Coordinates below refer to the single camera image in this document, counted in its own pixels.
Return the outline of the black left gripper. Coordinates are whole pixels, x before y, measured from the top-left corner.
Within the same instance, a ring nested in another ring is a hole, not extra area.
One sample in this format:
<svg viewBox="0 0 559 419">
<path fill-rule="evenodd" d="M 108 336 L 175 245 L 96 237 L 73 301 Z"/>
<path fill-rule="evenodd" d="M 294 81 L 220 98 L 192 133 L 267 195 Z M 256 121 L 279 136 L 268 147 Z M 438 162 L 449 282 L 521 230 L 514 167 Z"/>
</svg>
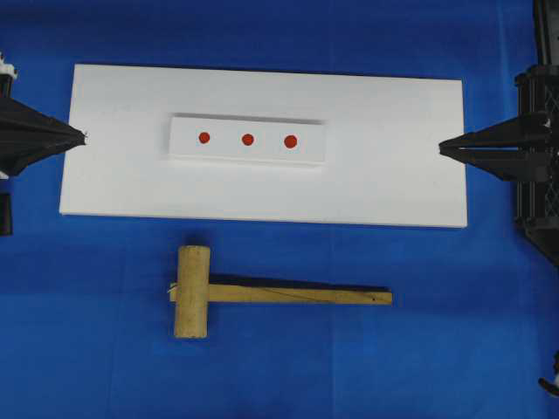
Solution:
<svg viewBox="0 0 559 419">
<path fill-rule="evenodd" d="M 31 164 L 85 145 L 83 133 L 11 98 L 17 78 L 14 65 L 1 55 L 1 180 L 19 175 Z M 10 134 L 53 134 L 64 140 L 11 141 Z M 13 232 L 10 194 L 1 189 L 1 235 Z"/>
</svg>

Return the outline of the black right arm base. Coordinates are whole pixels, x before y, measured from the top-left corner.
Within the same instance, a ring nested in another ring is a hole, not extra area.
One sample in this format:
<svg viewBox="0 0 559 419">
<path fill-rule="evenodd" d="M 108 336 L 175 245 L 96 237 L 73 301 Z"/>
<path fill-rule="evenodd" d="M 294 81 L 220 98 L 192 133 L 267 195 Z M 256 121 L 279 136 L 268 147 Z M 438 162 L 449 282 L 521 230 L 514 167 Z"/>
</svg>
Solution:
<svg viewBox="0 0 559 419">
<path fill-rule="evenodd" d="M 538 62 L 558 65 L 558 0 L 534 0 Z"/>
</svg>

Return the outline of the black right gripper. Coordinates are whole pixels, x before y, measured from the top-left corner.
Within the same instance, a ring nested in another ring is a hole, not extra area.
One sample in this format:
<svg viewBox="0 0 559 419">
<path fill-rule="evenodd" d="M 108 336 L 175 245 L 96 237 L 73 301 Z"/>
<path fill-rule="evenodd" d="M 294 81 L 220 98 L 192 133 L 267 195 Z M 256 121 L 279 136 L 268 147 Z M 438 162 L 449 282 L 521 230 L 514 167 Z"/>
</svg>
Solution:
<svg viewBox="0 0 559 419">
<path fill-rule="evenodd" d="M 526 229 L 558 227 L 558 67 L 534 65 L 515 78 L 518 117 L 439 144 L 439 153 L 517 182 L 516 219 Z M 474 150 L 460 148 L 511 148 Z"/>
</svg>

